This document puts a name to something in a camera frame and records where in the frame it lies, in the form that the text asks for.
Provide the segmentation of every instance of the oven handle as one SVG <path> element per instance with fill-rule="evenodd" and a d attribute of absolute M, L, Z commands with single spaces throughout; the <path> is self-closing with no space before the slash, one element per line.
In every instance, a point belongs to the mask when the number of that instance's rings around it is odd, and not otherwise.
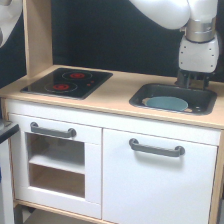
<path fill-rule="evenodd" d="M 38 126 L 36 122 L 32 122 L 30 124 L 30 127 L 32 132 L 42 135 L 50 135 L 58 138 L 71 138 L 76 136 L 76 131 L 73 128 L 70 128 L 68 129 L 68 131 L 64 132 L 47 128 L 41 128 Z"/>
<path fill-rule="evenodd" d="M 180 157 L 185 154 L 185 149 L 182 146 L 177 146 L 175 149 L 162 149 L 147 145 L 140 145 L 138 140 L 135 138 L 130 139 L 129 145 L 134 151 L 146 152 L 156 155 L 169 156 L 169 157 Z"/>

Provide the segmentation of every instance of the black stovetop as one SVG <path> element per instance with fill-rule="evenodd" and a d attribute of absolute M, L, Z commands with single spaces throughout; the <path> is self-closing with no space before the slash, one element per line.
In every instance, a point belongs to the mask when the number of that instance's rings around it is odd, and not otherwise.
<path fill-rule="evenodd" d="M 107 72 L 59 68 L 23 88 L 21 92 L 85 99 L 112 75 Z"/>

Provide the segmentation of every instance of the sink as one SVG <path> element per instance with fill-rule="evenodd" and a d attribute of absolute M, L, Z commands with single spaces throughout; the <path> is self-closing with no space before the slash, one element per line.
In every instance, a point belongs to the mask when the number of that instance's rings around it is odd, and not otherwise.
<path fill-rule="evenodd" d="M 188 108 L 184 111 L 166 110 L 184 114 L 206 115 L 213 110 L 217 94 L 210 90 L 187 89 L 178 86 L 163 84 L 146 84 L 142 86 L 135 95 L 130 99 L 130 104 L 136 107 L 146 109 L 157 109 L 145 106 L 145 99 L 157 96 L 171 96 L 185 100 Z"/>

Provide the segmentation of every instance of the dark wall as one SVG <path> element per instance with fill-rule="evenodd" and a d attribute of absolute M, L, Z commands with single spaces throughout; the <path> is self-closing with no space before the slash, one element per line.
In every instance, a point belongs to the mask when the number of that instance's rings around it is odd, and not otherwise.
<path fill-rule="evenodd" d="M 224 0 L 217 29 L 224 39 Z M 52 0 L 56 64 L 176 76 L 182 33 L 166 30 L 128 0 Z M 224 81 L 220 58 L 219 74 Z M 23 18 L 0 49 L 0 87 L 26 74 Z"/>

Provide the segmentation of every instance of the cabinet door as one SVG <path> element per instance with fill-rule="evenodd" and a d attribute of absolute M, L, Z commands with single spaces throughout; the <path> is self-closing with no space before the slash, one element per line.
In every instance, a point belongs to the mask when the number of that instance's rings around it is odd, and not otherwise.
<path fill-rule="evenodd" d="M 15 198 L 101 218 L 101 129 L 14 114 L 9 119 L 20 126 L 11 138 Z M 58 136 L 71 129 L 74 136 Z"/>
<path fill-rule="evenodd" d="M 130 139 L 163 149 L 168 157 L 136 152 Z M 119 224 L 207 224 L 217 147 L 104 130 L 103 219 Z"/>

